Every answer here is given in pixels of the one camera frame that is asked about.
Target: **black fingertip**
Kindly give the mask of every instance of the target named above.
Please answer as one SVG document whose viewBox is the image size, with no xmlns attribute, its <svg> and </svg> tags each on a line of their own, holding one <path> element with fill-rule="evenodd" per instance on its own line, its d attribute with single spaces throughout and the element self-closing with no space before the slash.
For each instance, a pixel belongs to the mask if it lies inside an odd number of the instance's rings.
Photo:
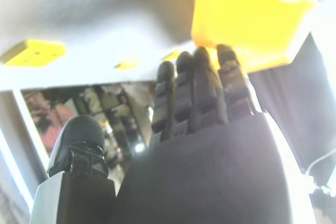
<svg viewBox="0 0 336 224">
<path fill-rule="evenodd" d="M 192 67 L 193 57 L 189 52 L 182 52 L 176 61 L 177 73 L 189 71 Z"/>
<path fill-rule="evenodd" d="M 218 45 L 217 55 L 218 55 L 218 62 L 220 66 L 223 66 L 229 60 L 234 60 L 239 64 L 237 55 L 230 46 Z"/>
<path fill-rule="evenodd" d="M 211 62 L 209 53 L 204 47 L 199 47 L 194 53 L 194 61 L 196 63 L 207 63 L 209 64 Z"/>
<path fill-rule="evenodd" d="M 174 78 L 174 65 L 170 61 L 164 61 L 160 64 L 157 71 L 158 82 L 163 82 L 167 79 Z"/>
</svg>

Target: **wire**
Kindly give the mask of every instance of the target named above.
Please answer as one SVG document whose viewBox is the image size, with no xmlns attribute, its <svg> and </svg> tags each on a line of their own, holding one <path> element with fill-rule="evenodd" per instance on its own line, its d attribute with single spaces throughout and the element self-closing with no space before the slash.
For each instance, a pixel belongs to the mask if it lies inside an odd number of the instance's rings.
<svg viewBox="0 0 336 224">
<path fill-rule="evenodd" d="M 333 154 L 333 153 L 335 153 L 335 152 L 336 152 L 336 148 L 333 149 L 332 151 L 328 152 L 327 154 L 323 155 L 322 157 L 319 157 L 317 160 L 315 160 L 313 163 L 311 163 L 311 164 L 308 166 L 308 168 L 307 168 L 307 170 L 306 170 L 306 172 L 305 172 L 305 175 L 309 175 L 310 170 L 312 169 L 312 167 L 313 167 L 315 164 L 317 164 L 318 162 L 324 160 L 325 158 L 329 157 L 331 154 Z"/>
</svg>

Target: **yellow box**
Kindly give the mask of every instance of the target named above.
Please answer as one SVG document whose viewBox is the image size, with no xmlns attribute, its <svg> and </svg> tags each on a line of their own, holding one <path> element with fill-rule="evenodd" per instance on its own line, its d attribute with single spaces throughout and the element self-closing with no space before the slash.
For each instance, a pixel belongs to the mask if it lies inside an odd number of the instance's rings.
<svg viewBox="0 0 336 224">
<path fill-rule="evenodd" d="M 1 60 L 8 67 L 44 67 L 65 53 L 66 48 L 62 44 L 25 40 L 5 53 Z"/>
<path fill-rule="evenodd" d="M 316 2 L 195 0 L 192 38 L 197 46 L 227 44 L 246 71 L 291 63 L 310 32 Z"/>
</svg>

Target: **robotic hand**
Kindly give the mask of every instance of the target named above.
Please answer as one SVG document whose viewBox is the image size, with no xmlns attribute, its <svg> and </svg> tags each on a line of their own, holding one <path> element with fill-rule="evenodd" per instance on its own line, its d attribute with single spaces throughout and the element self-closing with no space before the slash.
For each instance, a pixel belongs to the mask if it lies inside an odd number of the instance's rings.
<svg viewBox="0 0 336 224">
<path fill-rule="evenodd" d="M 218 72 L 204 48 L 179 56 L 176 79 L 170 62 L 160 65 L 151 144 L 117 198 L 99 134 L 71 120 L 30 223 L 315 223 L 278 126 L 261 113 L 235 53 L 223 45 L 217 53 Z"/>
</svg>

